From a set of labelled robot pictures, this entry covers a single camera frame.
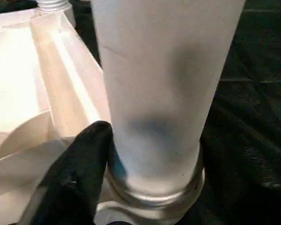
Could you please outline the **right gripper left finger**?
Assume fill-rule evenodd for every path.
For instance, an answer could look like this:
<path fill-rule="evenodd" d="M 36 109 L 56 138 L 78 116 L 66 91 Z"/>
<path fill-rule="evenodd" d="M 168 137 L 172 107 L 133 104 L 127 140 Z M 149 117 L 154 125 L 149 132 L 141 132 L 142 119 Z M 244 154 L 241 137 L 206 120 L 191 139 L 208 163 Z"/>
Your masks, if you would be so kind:
<path fill-rule="evenodd" d="M 82 130 L 35 188 L 21 224 L 94 224 L 112 137 L 106 121 Z"/>

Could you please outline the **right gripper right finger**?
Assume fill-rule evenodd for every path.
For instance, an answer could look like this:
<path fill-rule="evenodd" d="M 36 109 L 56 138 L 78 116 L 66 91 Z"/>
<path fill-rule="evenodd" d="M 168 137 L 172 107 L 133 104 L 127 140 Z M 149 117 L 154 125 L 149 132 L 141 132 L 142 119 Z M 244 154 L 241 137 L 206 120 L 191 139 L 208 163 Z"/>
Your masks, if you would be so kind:
<path fill-rule="evenodd" d="M 194 225 L 281 225 L 281 142 L 203 140 Z"/>

